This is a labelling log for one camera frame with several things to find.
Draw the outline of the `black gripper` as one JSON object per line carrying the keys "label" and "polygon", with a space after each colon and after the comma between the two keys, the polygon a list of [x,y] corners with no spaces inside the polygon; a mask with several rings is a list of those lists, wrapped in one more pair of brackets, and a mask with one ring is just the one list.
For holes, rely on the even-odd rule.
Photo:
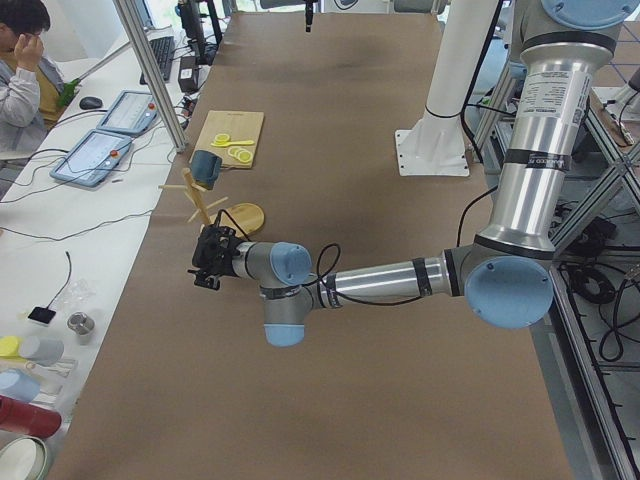
{"label": "black gripper", "polygon": [[195,276],[194,284],[218,290],[221,277],[237,277],[233,260],[240,255],[240,244],[241,239],[233,228],[214,224],[205,226],[192,257],[193,269],[188,270]]}

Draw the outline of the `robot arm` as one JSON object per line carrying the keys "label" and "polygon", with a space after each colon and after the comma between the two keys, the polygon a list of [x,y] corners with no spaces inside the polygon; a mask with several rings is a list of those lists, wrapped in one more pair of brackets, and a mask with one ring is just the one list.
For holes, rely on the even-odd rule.
{"label": "robot arm", "polygon": [[344,272],[321,272],[301,245],[252,242],[239,227],[212,221],[192,259],[200,287],[224,276],[257,282],[267,341],[302,341],[306,316],[348,304],[397,306],[434,294],[464,297],[483,321],[523,328],[554,297],[549,228],[586,115],[596,72],[614,56],[634,1],[519,1],[508,61],[524,85],[488,225],[471,244],[431,258]]}

